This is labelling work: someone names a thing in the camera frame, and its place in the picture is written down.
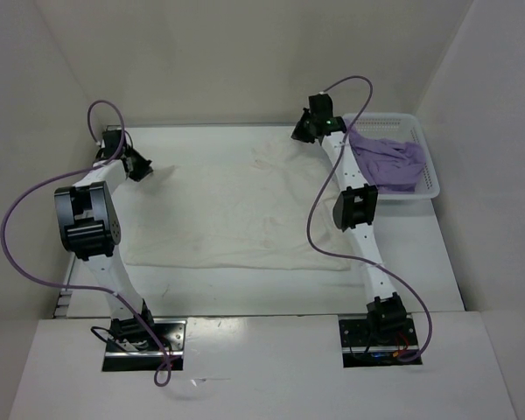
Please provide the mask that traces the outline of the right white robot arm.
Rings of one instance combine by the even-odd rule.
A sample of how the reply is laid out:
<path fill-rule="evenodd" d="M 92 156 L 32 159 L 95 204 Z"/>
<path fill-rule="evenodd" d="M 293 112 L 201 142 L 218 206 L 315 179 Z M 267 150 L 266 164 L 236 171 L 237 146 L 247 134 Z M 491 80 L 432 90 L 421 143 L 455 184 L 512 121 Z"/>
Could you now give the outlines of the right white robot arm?
<path fill-rule="evenodd" d="M 332 206 L 332 221 L 347 237 L 353 251 L 350 255 L 340 255 L 322 249 L 312 238 L 308 242 L 325 256 L 364 264 L 367 336 L 373 343 L 385 344 L 403 331 L 408 313 L 393 285 L 396 277 L 382 264 L 373 227 L 378 190 L 364 180 L 355 159 L 349 155 L 347 133 L 351 127 L 334 114 L 329 94 L 320 92 L 308 98 L 308 106 L 291 134 L 291 138 L 299 142 L 318 143 L 332 164 L 331 172 L 311 205 L 306 234 L 312 232 L 312 217 L 326 188 L 336 182 L 339 195 Z"/>

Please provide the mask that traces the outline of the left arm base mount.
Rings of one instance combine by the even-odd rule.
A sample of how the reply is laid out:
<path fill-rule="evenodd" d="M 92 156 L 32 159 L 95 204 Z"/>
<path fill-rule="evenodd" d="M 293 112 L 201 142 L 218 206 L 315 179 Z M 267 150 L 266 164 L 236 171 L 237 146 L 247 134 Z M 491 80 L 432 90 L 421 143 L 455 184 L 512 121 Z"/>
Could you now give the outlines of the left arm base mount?
<path fill-rule="evenodd" d="M 171 359 L 171 370 L 182 371 L 186 321 L 184 319 L 159 319 L 152 327 Z M 105 344 L 101 370 L 103 372 L 154 372 L 164 361 L 163 353 L 147 332 L 123 337 L 114 324 L 109 328 L 93 325 L 90 332 Z"/>

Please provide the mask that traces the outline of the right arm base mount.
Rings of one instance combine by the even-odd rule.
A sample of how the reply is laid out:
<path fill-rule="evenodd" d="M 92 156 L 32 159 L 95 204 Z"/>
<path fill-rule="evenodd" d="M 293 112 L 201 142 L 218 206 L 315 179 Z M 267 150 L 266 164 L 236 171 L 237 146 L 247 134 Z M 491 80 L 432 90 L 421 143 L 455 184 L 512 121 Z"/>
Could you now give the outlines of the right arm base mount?
<path fill-rule="evenodd" d="M 394 332 L 371 332 L 365 315 L 338 317 L 339 339 L 344 368 L 383 368 L 422 365 L 422 358 L 404 361 L 415 355 L 418 339 L 408 316 L 404 326 Z"/>

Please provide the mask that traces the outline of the white t shirt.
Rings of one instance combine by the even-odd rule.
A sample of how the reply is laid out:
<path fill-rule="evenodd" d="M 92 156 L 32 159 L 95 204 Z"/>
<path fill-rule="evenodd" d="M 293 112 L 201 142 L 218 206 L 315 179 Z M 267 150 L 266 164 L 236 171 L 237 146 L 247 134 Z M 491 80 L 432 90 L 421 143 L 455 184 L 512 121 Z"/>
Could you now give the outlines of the white t shirt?
<path fill-rule="evenodd" d="M 310 209 L 331 169 L 316 146 L 277 138 L 255 147 L 246 164 L 173 164 L 136 188 L 136 216 L 123 231 L 126 264 L 192 269 L 346 271 L 326 251 L 351 253 L 334 226 L 339 188 L 331 183 Z"/>

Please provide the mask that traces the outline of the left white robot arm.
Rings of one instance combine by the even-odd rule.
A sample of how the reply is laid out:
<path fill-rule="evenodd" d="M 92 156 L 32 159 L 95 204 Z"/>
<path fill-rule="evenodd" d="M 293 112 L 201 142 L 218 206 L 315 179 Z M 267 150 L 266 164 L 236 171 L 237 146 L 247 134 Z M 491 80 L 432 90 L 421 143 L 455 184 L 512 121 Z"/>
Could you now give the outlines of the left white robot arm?
<path fill-rule="evenodd" d="M 54 205 L 64 248 L 84 262 L 100 287 L 110 291 L 109 334 L 144 350 L 155 344 L 158 329 L 124 267 L 119 250 L 122 226 L 112 200 L 112 192 L 126 179 L 139 182 L 152 173 L 151 161 L 130 142 L 125 130 L 104 131 L 95 157 L 99 168 L 57 189 Z"/>

